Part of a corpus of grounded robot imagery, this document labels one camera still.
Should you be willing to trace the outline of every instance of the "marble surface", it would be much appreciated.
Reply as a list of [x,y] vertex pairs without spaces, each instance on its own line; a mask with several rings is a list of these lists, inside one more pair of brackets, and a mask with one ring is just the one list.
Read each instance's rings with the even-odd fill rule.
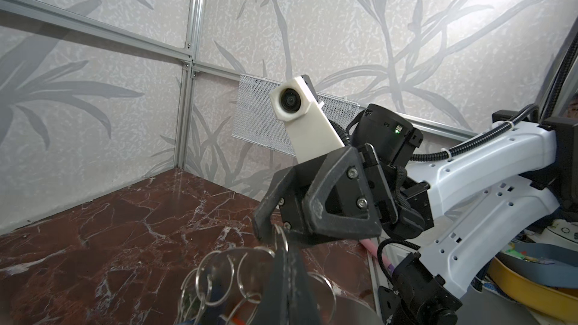
[[[256,246],[258,203],[169,170],[0,237],[0,322],[172,324],[178,288],[214,249]],[[303,251],[310,271],[373,303],[355,241]]]

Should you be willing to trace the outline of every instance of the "white wire mesh panel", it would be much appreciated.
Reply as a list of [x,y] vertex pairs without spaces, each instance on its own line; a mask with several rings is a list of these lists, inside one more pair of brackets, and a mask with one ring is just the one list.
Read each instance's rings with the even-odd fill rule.
[[[256,76],[241,75],[233,137],[294,156],[293,147],[283,122],[275,118],[269,92],[282,83]],[[345,128],[361,108],[355,102],[317,93],[327,118]]]

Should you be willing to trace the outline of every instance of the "yellow container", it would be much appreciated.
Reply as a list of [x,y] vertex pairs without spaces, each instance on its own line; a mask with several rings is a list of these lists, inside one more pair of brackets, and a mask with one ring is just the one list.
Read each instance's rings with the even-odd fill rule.
[[488,275],[516,301],[563,321],[578,321],[578,290],[538,285],[511,271],[494,257]]

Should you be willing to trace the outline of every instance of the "screw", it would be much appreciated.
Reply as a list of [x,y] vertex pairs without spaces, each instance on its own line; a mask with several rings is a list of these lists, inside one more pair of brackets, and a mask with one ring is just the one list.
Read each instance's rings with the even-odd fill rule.
[[348,169],[347,170],[347,177],[349,177],[351,179],[357,178],[357,170],[354,167]]
[[357,207],[359,209],[366,209],[367,208],[367,200],[364,197],[360,197],[357,199]]

